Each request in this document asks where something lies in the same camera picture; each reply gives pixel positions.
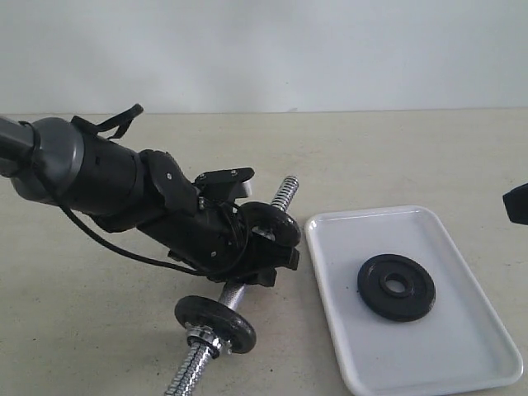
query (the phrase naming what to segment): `black weight plate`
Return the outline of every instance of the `black weight plate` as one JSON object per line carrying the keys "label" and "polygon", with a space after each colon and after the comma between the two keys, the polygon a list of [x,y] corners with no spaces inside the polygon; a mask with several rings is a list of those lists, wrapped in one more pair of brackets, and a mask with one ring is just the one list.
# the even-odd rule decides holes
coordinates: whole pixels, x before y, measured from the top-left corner
{"label": "black weight plate", "polygon": [[[403,288],[394,290],[388,282]],[[357,276],[361,298],[377,314],[396,322],[424,317],[435,303],[435,284],[427,271],[410,258],[396,254],[372,257]]]}
{"label": "black weight plate", "polygon": [[296,247],[301,238],[300,227],[286,212],[263,202],[248,202],[240,208],[250,229],[258,227],[272,233],[275,242],[288,248]]}
{"label": "black weight plate", "polygon": [[242,315],[213,299],[188,295],[178,301],[174,314],[182,326],[185,323],[209,326],[217,336],[231,342],[233,353],[248,353],[257,344],[253,326]]}

